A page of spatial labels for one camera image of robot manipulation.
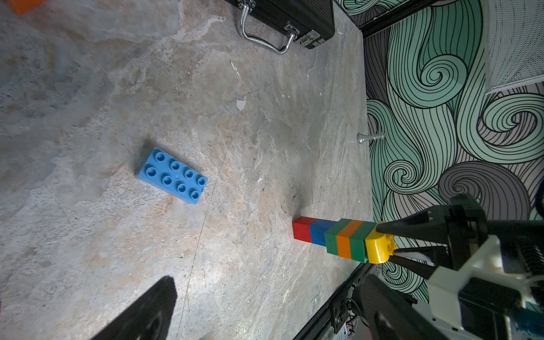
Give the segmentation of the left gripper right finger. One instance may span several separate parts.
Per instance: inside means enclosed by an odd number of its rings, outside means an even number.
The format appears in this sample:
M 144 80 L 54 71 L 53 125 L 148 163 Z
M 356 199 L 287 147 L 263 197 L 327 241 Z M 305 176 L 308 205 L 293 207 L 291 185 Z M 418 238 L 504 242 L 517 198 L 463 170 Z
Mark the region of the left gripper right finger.
M 373 339 L 445 339 L 396 290 L 370 275 L 354 290 L 354 301 Z

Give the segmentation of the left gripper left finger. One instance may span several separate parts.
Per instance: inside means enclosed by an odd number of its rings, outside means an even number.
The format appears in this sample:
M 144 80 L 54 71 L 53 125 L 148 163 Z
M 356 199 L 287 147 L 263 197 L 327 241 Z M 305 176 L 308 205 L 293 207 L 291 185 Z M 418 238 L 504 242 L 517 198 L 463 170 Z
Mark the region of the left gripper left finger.
M 177 301 L 174 278 L 164 276 L 95 339 L 166 339 Z

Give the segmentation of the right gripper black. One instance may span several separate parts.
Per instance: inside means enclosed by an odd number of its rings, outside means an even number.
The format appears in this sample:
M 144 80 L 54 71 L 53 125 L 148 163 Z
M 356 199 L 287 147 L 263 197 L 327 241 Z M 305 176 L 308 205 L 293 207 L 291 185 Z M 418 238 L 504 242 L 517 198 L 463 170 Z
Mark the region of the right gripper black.
M 389 262 L 430 279 L 440 266 L 460 269 L 492 236 L 505 273 L 543 273 L 543 221 L 490 220 L 470 195 L 450 199 L 449 214 L 426 210 L 376 226 L 380 233 L 448 245 L 397 249 Z

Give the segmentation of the yellow half-round lego brick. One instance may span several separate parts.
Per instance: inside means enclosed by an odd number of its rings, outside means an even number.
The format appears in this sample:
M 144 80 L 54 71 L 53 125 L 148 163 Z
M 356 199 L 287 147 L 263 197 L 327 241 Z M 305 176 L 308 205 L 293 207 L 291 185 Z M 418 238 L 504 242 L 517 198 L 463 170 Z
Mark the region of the yellow half-round lego brick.
M 368 262 L 371 264 L 383 264 L 394 255 L 397 245 L 394 236 L 378 232 L 374 228 L 365 238 Z

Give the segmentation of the green long lego brick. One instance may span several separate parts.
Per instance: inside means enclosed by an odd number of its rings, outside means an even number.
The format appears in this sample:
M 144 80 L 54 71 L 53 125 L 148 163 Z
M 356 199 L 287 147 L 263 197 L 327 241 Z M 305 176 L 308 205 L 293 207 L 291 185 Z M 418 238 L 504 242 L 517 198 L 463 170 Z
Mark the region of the green long lego brick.
M 366 238 L 373 231 L 376 222 L 363 222 L 358 229 L 350 236 L 351 258 L 357 262 L 367 263 L 368 255 L 366 251 Z
M 324 234 L 325 246 L 327 252 L 333 255 L 339 255 L 339 246 L 337 242 L 337 235 L 351 222 L 350 219 L 340 219 L 335 222 L 330 229 Z

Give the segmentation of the orange lego brick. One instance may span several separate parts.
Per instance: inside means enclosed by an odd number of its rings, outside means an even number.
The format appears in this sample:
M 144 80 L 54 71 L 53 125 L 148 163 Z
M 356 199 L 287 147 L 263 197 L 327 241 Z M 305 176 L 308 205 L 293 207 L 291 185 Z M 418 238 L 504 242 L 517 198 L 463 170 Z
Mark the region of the orange lego brick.
M 363 224 L 360 220 L 351 220 L 351 222 L 337 235 L 339 246 L 339 256 L 344 259 L 351 259 L 350 237 Z

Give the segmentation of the blue square lego brick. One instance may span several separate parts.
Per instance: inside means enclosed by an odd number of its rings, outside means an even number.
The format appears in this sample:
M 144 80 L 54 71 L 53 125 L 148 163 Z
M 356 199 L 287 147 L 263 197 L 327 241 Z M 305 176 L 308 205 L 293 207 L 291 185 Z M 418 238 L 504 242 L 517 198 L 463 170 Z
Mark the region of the blue square lego brick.
M 320 245 L 325 247 L 326 246 L 325 234 L 336 223 L 337 223 L 336 221 L 332 221 L 332 220 L 322 220 L 322 219 L 315 220 L 310 225 L 311 242 L 314 245 Z

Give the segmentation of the red square lego brick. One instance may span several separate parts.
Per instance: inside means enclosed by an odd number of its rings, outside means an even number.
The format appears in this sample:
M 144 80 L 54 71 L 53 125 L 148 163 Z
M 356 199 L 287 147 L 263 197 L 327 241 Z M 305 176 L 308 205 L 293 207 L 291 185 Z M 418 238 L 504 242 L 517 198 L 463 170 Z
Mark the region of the red square lego brick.
M 303 242 L 312 242 L 310 226 L 317 220 L 315 218 L 309 218 L 301 216 L 292 222 L 293 227 L 293 238 L 303 241 Z

